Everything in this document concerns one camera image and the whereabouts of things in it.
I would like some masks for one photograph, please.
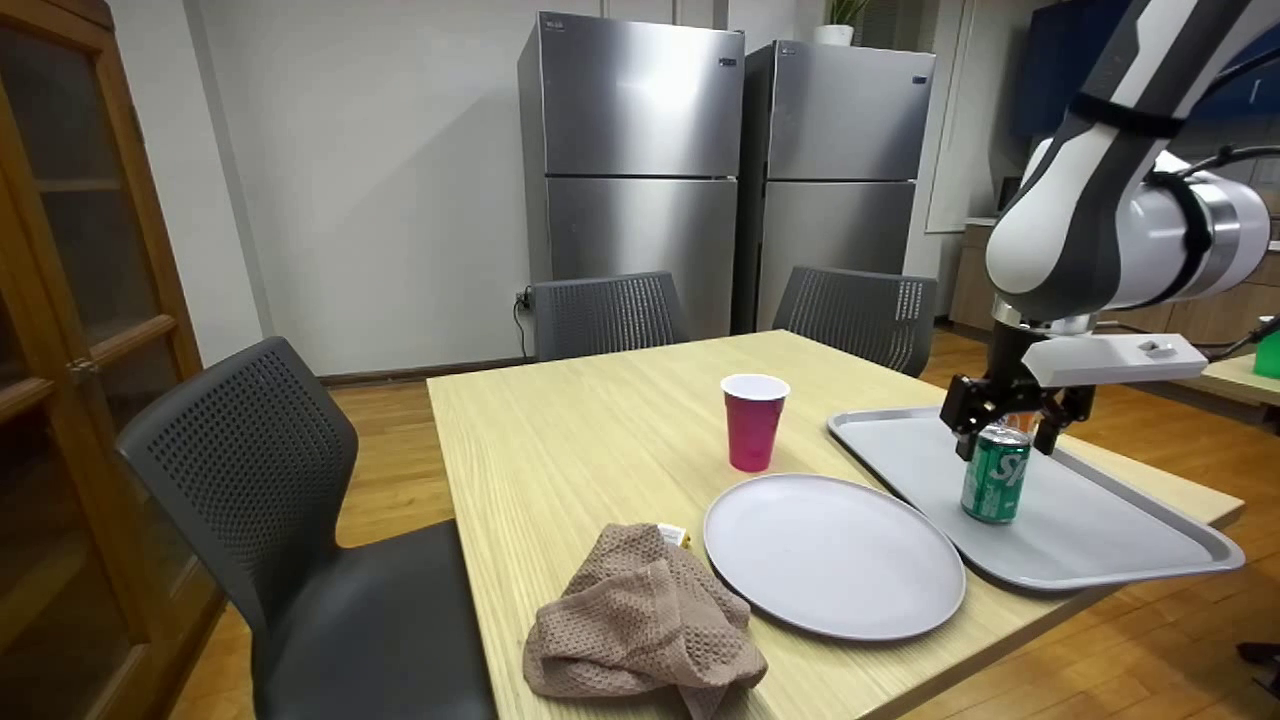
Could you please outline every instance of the paper cup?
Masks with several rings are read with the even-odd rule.
[[[725,375],[719,391],[729,418],[729,464],[740,473],[763,473],[790,383],[758,373],[740,373]]]

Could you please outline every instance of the refrigerator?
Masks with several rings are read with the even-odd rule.
[[[794,265],[898,273],[931,53],[768,45],[749,55],[732,327],[770,327]]]
[[[744,38],[538,13],[520,53],[531,279],[673,273],[732,319]]]

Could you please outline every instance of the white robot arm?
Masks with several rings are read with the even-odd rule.
[[[1132,0],[1059,133],[1030,151],[986,241],[998,291],[982,380],[950,380],[944,422],[972,435],[1044,412],[1035,447],[1088,418],[1093,383],[1194,375],[1178,335],[1093,335],[1088,317],[1238,285],[1268,249],[1265,199],[1167,151],[1224,64],[1280,0]]]

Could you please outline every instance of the towel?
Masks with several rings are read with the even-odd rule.
[[[524,679],[554,702],[614,702],[677,687],[688,715],[714,715],[732,687],[763,678],[749,639],[749,606],[704,572],[656,526],[606,526],[537,612]]]

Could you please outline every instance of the wooden cabinet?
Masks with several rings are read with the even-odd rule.
[[[950,308],[949,319],[986,334],[990,327],[990,279],[982,269],[982,249],[986,249],[990,226],[968,226],[968,236],[961,243],[954,260],[954,289],[950,289]],[[1280,314],[1280,258],[1265,258],[1265,265],[1236,289],[1218,297],[1199,297],[1199,300],[1172,300],[1157,308],[1137,308],[1137,314],[1103,314],[1097,323],[1098,327],[1144,327],[1144,334],[1178,334],[1190,345],[1236,345],[1242,342],[1261,317]]]
[[[200,367],[111,23],[0,0],[0,715],[156,715],[217,588],[116,459]]]

